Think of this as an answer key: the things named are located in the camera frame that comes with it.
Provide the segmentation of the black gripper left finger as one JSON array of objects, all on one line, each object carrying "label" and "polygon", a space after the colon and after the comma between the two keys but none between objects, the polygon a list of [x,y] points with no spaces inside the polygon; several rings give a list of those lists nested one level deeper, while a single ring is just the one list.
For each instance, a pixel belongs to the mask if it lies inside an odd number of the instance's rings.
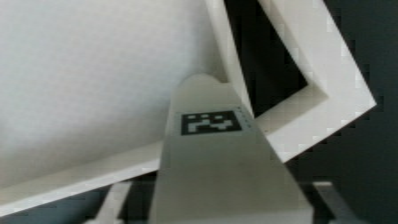
[{"label": "black gripper left finger", "polygon": [[96,216],[82,224],[149,224],[151,188],[137,181],[115,183]]}]

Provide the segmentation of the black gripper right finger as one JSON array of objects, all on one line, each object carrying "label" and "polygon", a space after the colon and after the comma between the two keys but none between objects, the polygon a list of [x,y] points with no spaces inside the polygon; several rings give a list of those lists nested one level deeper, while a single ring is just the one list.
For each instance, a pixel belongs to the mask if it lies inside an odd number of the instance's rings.
[{"label": "black gripper right finger", "polygon": [[330,181],[300,182],[298,186],[314,209],[313,224],[371,224],[359,218]]}]

